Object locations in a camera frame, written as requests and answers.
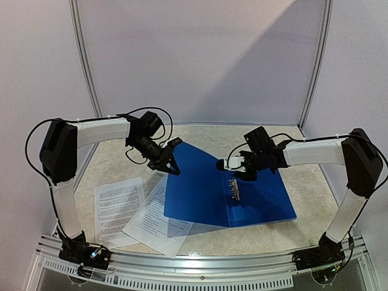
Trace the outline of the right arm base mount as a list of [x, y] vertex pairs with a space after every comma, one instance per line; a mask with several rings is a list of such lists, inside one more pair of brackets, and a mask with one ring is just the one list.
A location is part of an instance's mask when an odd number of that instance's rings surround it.
[[320, 285], [331, 284], [336, 275], [342, 271], [350, 262], [355, 247], [353, 236], [347, 232], [350, 254], [346, 258], [341, 242], [333, 242], [322, 235], [318, 246], [292, 253], [292, 262], [296, 265], [297, 271], [311, 270], [313, 280]]

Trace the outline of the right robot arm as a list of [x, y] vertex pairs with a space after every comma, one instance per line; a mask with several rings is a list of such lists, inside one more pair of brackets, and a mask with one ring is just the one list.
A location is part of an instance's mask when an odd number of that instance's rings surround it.
[[344, 135], [312, 139], [286, 136], [275, 143], [264, 127], [244, 135], [248, 151], [238, 156], [229, 155], [224, 169], [244, 181], [254, 181], [262, 170], [276, 172], [293, 166], [308, 164], [335, 164], [346, 170], [346, 193], [334, 219], [325, 231], [325, 241], [313, 252], [318, 264], [327, 264], [336, 256], [339, 243], [352, 229], [366, 202], [384, 183], [379, 180], [387, 159], [365, 131], [355, 128]]

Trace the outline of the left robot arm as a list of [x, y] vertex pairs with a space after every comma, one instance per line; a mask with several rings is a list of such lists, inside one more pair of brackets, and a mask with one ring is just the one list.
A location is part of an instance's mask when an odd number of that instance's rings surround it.
[[173, 151], [182, 140], [169, 136], [163, 142], [156, 142], [153, 136], [163, 125], [156, 111], [157, 107], [146, 107], [140, 118], [128, 112], [102, 118], [46, 120], [49, 127], [39, 153], [42, 169], [37, 173], [48, 183], [58, 233], [67, 244], [67, 254], [77, 263], [85, 263], [90, 258], [74, 199], [78, 149], [122, 139], [125, 146], [137, 150], [148, 161], [150, 169], [179, 175], [181, 171]]

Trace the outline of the blue plastic folder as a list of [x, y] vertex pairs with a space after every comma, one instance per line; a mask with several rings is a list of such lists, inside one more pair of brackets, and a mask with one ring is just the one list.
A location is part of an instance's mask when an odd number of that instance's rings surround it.
[[231, 172], [216, 169], [217, 159], [188, 143], [173, 151], [181, 171], [167, 178], [164, 216], [221, 227], [243, 227], [296, 219], [281, 175], [263, 170], [257, 180], [237, 180], [240, 194], [232, 198]]

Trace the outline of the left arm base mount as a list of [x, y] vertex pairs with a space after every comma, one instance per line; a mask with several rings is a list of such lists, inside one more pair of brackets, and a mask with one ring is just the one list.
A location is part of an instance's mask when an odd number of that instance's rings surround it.
[[76, 238], [70, 239], [58, 232], [62, 241], [59, 258], [64, 261], [107, 270], [110, 264], [111, 251], [104, 245], [92, 244], [86, 241], [84, 231]]

